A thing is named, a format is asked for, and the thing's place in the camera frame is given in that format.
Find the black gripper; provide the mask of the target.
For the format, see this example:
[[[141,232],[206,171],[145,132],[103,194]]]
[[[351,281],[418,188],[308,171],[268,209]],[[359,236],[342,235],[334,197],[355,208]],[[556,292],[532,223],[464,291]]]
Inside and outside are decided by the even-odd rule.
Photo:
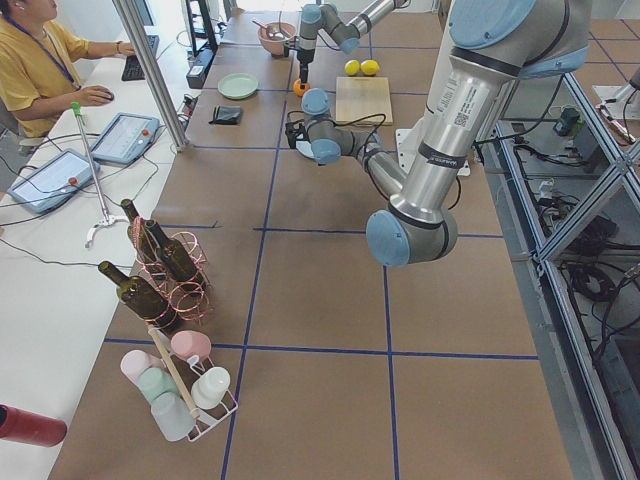
[[[285,123],[285,135],[290,149],[297,149],[297,144],[308,141],[308,134],[303,121]]]
[[[288,50],[297,52],[300,63],[300,77],[303,82],[308,82],[309,65],[313,62],[316,50],[316,39],[290,38],[285,41]]]

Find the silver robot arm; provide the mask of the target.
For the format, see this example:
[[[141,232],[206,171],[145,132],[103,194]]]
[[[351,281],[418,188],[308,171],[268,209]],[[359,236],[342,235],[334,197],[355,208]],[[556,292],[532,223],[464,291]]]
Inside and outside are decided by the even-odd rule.
[[[457,225],[444,205],[466,156],[504,84],[578,69],[587,58],[589,1],[455,1],[429,91],[434,106],[418,124],[409,171],[384,152],[373,134],[340,127],[319,88],[301,101],[304,129],[320,165],[343,156],[359,161],[387,206],[367,221],[371,254],[385,266],[446,256]]]
[[[298,33],[285,41],[285,52],[296,52],[299,63],[299,82],[297,89],[304,94],[310,89],[309,66],[314,60],[317,39],[324,31],[337,45],[338,49],[350,54],[359,46],[360,39],[368,34],[372,27],[394,10],[410,4],[403,0],[373,1],[348,23],[339,18],[337,8],[332,4],[306,4],[303,6]]]

